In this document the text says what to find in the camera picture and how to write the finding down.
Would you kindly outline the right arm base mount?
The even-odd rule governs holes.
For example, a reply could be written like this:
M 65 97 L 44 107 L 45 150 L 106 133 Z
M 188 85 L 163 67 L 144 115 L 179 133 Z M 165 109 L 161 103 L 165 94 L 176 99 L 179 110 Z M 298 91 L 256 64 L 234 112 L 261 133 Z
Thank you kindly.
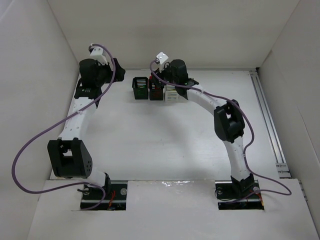
M 264 210 L 264 203 L 260 193 L 255 193 L 259 183 L 256 180 L 244 192 L 236 190 L 232 181 L 215 181 L 214 195 L 217 198 L 218 209 L 227 210 Z

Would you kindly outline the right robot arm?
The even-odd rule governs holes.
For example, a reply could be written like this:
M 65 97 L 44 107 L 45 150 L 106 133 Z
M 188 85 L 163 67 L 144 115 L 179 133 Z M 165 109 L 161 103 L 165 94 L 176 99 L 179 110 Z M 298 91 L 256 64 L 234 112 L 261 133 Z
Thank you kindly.
M 206 110 L 213 118 L 213 130 L 222 141 L 230 165 L 231 199 L 240 199 L 253 194 L 254 175 L 250 171 L 244 145 L 245 127 L 249 126 L 247 117 L 234 99 L 214 95 L 206 91 L 198 81 L 188 74 L 187 66 L 181 59 L 168 61 L 166 56 L 156 57 L 150 67 L 151 80 L 157 85 L 172 86 L 185 100 Z

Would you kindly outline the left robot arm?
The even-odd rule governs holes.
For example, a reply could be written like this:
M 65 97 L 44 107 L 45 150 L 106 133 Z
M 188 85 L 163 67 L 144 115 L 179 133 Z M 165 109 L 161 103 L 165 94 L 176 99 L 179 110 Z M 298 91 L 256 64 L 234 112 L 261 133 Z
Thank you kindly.
M 63 131 L 56 140 L 50 140 L 47 150 L 56 177 L 83 179 L 111 192 L 111 180 L 107 173 L 93 166 L 92 157 L 85 146 L 86 134 L 91 116 L 99 106 L 98 97 L 104 84 L 121 82 L 126 71 L 115 58 L 115 71 L 110 64 L 87 58 L 79 63 L 80 79 L 74 94 L 72 112 L 74 117 L 66 121 Z

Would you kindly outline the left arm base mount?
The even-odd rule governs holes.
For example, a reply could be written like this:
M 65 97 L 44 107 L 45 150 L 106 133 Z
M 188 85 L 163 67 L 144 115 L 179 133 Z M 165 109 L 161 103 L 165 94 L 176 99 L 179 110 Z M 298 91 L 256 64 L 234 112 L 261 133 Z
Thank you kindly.
M 89 208 L 90 211 L 125 211 L 127 208 L 128 181 L 112 180 L 110 193 L 106 193 L 102 202 L 103 192 L 85 185 L 77 189 L 81 193 L 80 209 Z

